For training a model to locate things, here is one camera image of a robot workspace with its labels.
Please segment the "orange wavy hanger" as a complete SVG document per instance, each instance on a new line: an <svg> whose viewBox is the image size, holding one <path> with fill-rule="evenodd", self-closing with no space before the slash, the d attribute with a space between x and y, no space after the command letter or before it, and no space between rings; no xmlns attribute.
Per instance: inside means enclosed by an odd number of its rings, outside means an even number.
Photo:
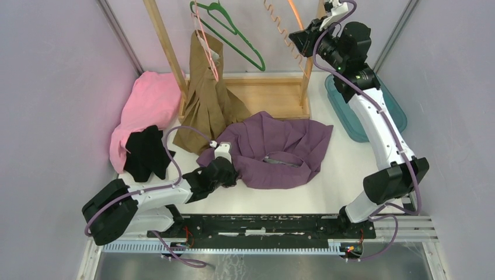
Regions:
<svg viewBox="0 0 495 280"><path fill-rule="evenodd" d="M294 4L294 1L287 0L287 2L289 4L289 6L291 7L291 10L292 10L292 12L295 16L295 19L298 23L299 29L303 30L304 26L302 24L301 17L299 15L297 7ZM299 66L300 70L302 71L303 75L308 78L309 74L305 68L305 65L303 64L303 56L297 51L295 44L288 38L290 33L286 29L281 28L281 18L279 16L274 15L273 4L268 4L266 0L263 0L263 5L264 5L265 9L269 12L271 20L276 24L278 32L283 36L284 43L290 49L293 59L298 62L298 66Z"/></svg>

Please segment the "purple garment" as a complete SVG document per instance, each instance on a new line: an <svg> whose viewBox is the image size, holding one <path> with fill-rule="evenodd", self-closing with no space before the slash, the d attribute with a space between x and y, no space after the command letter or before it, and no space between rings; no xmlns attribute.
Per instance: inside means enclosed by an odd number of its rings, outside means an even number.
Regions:
<svg viewBox="0 0 495 280"><path fill-rule="evenodd" d="M259 112L234 123L217 138L231 145L239 179L249 188L290 189L319 172L333 126L314 120L276 120Z"/></svg>

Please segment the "tan brown pleated skirt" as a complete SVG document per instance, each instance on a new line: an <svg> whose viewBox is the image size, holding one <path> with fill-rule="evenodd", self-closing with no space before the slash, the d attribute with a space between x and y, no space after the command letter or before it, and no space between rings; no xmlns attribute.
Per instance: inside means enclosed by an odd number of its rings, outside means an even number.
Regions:
<svg viewBox="0 0 495 280"><path fill-rule="evenodd" d="M233 123L239 123L252 114L243 101L233 94L223 79L224 45L217 38L206 33L210 48L219 55L216 82L196 36L191 35L190 80L182 125L193 127L209 139L217 139Z"/></svg>

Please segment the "pink thin hanger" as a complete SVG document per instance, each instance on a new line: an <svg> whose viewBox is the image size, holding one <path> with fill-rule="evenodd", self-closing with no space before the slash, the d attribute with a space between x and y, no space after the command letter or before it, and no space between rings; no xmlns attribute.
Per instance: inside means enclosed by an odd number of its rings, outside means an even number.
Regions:
<svg viewBox="0 0 495 280"><path fill-rule="evenodd" d="M217 62L219 59L219 55L210 48L210 45L207 40L206 33L204 31L204 26L201 22L201 17L198 11L197 1L193 1L193 11L191 12L191 16L193 18L193 23L195 27L196 36L200 42L204 50L204 54L209 64L209 69L211 70L213 77L216 82L219 81L219 73L217 69Z"/></svg>

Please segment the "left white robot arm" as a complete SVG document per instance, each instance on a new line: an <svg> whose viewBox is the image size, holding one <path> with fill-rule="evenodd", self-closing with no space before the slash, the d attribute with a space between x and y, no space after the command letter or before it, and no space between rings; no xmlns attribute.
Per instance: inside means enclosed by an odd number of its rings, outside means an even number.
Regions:
<svg viewBox="0 0 495 280"><path fill-rule="evenodd" d="M98 246L140 231L157 230L177 237L184 228L177 205L203 200L218 187L233 187L237 177L234 165L218 157L175 182L145 186L114 179L83 206L85 234Z"/></svg>

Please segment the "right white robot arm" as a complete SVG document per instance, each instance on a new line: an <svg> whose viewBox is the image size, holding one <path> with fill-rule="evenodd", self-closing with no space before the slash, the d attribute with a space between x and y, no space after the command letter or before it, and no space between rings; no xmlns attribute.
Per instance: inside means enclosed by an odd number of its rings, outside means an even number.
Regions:
<svg viewBox="0 0 495 280"><path fill-rule="evenodd" d="M370 221L390 206L409 215L420 212L419 182L429 170L426 158L418 158L403 140L386 106L375 72L366 59L371 46L371 29L360 22L349 22L340 35L332 28L321 28L324 18L311 21L301 31L290 33L300 55L320 56L329 64L337 91L356 114L364 128L377 162L378 171L363 179L363 192L341 211L338 233L354 237L360 222Z"/></svg>

